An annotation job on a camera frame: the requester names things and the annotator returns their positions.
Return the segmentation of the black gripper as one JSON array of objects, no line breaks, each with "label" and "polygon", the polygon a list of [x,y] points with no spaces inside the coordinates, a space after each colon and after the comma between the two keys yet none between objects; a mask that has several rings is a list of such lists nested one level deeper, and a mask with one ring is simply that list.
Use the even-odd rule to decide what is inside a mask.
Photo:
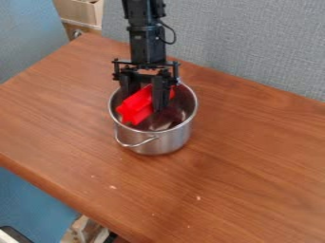
[{"label": "black gripper", "polygon": [[179,61],[162,63],[137,64],[132,60],[113,60],[113,79],[120,80],[124,98],[128,99],[141,89],[140,78],[149,83],[154,76],[153,85],[153,107],[161,112],[169,105],[172,86],[181,83]]}]

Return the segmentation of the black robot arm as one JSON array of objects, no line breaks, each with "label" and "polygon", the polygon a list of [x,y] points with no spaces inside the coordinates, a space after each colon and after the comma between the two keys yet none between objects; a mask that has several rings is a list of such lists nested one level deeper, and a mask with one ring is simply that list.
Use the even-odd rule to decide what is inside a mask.
[{"label": "black robot arm", "polygon": [[132,60],[113,60],[113,79],[120,81],[125,98],[132,97],[142,84],[153,85],[153,108],[162,111],[169,105],[172,86],[181,82],[180,62],[166,58],[166,46],[177,39],[165,39],[165,30],[176,30],[164,22],[164,0],[122,0],[129,20]]}]

